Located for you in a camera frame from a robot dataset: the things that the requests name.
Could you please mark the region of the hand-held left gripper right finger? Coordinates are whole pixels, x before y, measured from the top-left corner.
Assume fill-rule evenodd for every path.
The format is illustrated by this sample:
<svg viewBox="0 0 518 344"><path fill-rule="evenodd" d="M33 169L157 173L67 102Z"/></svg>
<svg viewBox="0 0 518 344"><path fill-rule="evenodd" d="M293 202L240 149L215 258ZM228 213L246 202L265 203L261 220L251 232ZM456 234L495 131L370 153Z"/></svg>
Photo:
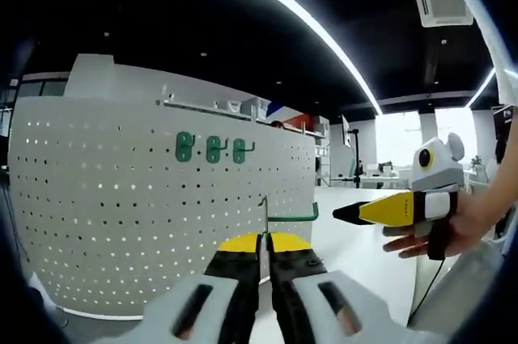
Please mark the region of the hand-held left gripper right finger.
<svg viewBox="0 0 518 344"><path fill-rule="evenodd" d="M328 271L312 246L269 234L272 305L285 343L403 343L387 304L340 270Z"/></svg>

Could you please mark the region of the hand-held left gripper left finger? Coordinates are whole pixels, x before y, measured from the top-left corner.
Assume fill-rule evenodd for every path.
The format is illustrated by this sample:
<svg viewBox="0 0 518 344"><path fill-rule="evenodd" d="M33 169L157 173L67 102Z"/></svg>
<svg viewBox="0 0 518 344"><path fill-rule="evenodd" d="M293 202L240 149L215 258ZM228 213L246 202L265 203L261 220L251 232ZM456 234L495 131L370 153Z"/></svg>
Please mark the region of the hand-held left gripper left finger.
<svg viewBox="0 0 518 344"><path fill-rule="evenodd" d="M247 343L258 309L260 233L223 242L203 274L180 280L145 308L145 343Z"/></svg>

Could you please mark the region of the person's right hand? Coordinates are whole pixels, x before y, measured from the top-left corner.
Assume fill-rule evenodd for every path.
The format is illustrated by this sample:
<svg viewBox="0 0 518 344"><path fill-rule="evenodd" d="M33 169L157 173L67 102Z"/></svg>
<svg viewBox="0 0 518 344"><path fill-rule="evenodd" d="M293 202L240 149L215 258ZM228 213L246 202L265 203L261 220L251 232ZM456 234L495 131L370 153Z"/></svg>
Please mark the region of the person's right hand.
<svg viewBox="0 0 518 344"><path fill-rule="evenodd" d="M507 213L511 203L503 196L489 189L480 196L459 194L456 213L449 219L448 242L444 256L452 257L475 246L482 237ZM383 234L396 236L393 241L383 246L385 252L398 252L401 258L427 255L430 236L418 236L415 226L403 228L385 227Z"/></svg>

